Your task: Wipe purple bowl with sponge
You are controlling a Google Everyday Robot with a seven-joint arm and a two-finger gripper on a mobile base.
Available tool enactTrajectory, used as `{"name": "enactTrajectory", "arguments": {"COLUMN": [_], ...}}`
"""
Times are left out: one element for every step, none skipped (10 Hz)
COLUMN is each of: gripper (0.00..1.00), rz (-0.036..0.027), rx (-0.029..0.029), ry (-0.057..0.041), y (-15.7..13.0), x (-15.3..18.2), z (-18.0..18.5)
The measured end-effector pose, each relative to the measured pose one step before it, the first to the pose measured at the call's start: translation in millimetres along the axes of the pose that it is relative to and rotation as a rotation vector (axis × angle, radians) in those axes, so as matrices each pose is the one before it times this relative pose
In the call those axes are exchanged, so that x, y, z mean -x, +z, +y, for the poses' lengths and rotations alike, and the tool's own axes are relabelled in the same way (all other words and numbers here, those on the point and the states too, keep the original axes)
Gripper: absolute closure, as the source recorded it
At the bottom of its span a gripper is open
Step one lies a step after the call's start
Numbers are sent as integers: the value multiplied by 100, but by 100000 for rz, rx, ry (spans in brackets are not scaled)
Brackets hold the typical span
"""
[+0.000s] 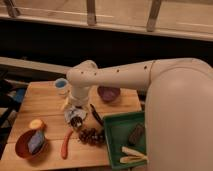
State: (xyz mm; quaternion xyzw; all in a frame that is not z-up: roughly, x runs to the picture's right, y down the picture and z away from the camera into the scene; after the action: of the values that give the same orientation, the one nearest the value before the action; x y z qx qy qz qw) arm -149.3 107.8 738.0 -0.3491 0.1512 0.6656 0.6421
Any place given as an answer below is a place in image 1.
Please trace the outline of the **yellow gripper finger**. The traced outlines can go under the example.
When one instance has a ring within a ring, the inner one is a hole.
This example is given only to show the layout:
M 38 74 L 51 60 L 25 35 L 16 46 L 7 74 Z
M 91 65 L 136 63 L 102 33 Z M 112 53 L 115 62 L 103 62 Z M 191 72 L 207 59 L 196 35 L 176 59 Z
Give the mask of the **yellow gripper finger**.
M 66 99 L 64 100 L 62 106 L 61 106 L 61 111 L 64 111 L 64 110 L 67 108 L 68 105 L 69 105 L 69 99 L 66 98 Z

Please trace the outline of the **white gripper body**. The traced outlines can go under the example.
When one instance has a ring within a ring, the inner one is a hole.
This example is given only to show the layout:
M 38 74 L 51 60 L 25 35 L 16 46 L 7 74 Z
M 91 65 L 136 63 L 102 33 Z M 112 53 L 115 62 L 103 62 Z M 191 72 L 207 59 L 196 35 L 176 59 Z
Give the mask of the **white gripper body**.
M 89 101 L 89 87 L 72 87 L 69 95 L 68 102 L 76 107 L 83 107 Z

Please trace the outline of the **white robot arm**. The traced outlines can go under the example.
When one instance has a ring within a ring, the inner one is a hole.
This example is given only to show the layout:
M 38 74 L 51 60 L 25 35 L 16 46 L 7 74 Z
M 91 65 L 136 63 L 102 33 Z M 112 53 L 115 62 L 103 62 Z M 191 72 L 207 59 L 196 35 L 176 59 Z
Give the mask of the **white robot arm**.
M 160 59 L 99 69 L 70 68 L 70 101 L 81 106 L 93 85 L 146 93 L 147 171 L 213 171 L 213 67 L 196 58 Z

